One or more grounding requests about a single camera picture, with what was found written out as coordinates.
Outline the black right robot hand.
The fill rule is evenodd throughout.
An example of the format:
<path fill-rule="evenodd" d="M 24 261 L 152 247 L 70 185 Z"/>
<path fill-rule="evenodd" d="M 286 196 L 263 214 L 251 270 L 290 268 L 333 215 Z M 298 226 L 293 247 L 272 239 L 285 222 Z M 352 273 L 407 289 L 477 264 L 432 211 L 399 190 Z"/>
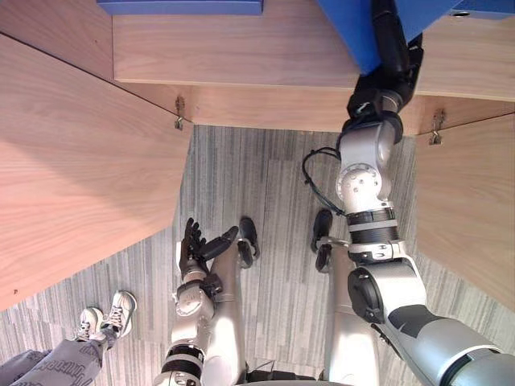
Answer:
<path fill-rule="evenodd" d="M 424 55 L 422 35 L 406 40 L 394 1 L 372 1 L 371 20 L 380 64 L 359 82 L 390 98 L 389 109 L 400 112 L 411 101 L 418 83 Z"/>

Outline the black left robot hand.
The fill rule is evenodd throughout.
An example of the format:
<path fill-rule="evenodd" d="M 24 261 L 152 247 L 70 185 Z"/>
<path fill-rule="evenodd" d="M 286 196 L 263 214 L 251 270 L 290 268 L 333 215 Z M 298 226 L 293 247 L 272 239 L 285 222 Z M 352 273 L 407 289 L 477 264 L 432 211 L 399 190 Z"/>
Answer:
<path fill-rule="evenodd" d="M 225 252 L 235 241 L 238 232 L 238 226 L 232 226 L 221 236 L 207 242 L 202 237 L 199 223 L 189 218 L 181 241 L 179 259 L 181 276 L 185 277 L 197 269 L 207 273 L 207 262 Z"/>

